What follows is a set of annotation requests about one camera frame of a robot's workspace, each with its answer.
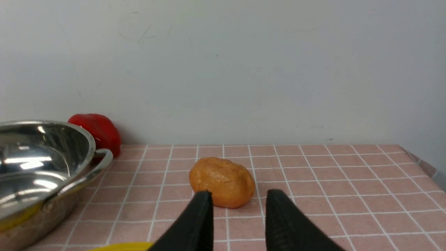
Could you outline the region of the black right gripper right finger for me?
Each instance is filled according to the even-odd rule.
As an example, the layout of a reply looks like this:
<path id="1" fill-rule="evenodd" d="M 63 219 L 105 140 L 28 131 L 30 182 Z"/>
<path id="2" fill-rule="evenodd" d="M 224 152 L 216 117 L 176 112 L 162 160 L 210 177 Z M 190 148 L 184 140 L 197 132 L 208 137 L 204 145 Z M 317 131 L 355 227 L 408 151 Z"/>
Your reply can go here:
<path id="1" fill-rule="evenodd" d="M 279 189 L 266 199 L 266 249 L 268 251 L 343 251 Z"/>

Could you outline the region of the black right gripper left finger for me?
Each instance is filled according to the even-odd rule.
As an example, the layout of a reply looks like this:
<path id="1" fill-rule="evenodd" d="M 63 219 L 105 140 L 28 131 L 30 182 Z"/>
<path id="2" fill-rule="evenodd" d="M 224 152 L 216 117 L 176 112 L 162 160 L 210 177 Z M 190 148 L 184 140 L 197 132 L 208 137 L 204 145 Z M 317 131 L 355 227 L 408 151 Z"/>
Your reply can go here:
<path id="1" fill-rule="evenodd" d="M 151 246 L 150 251 L 213 251 L 212 194 L 197 192 L 176 221 Z"/>

